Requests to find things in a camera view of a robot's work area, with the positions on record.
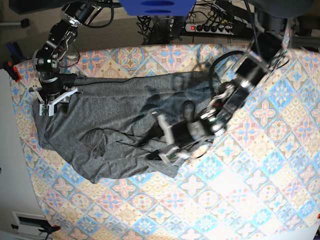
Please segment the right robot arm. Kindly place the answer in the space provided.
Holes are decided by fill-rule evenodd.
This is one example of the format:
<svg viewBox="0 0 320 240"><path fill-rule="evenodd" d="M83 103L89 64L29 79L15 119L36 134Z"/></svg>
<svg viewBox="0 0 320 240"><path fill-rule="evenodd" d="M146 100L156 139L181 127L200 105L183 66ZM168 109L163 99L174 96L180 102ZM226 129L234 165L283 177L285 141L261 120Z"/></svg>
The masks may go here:
<svg viewBox="0 0 320 240"><path fill-rule="evenodd" d="M81 1L63 6L65 17L50 30L48 39L42 48L35 51L32 64L41 87L32 87L39 101L41 115L52 116L58 104L68 104L73 94L79 93L74 86L77 75L60 73L60 61L77 38L78 26L88 21L90 15L96 17L102 7Z"/></svg>

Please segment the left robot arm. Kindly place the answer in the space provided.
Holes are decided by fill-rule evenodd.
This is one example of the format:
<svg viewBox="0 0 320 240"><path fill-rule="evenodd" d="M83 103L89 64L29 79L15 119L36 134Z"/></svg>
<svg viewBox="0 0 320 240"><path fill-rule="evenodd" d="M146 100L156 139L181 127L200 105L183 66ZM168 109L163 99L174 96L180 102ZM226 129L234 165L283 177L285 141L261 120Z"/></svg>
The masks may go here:
<svg viewBox="0 0 320 240"><path fill-rule="evenodd" d="M170 125L164 114L157 116L157 123L145 137L138 142L138 147L147 144L153 138L165 138L165 147L152 151L150 160L162 160L172 163L187 159L187 147L204 143L222 135L227 130L227 123L234 113L243 107L250 92L260 81L280 67L285 58L283 46L288 19L276 17L265 12L255 12L253 21L254 39L246 51L234 50L216 59L209 69L209 86L213 86L216 65L232 55L240 55L235 63L235 78L222 83L206 108L189 118Z"/></svg>

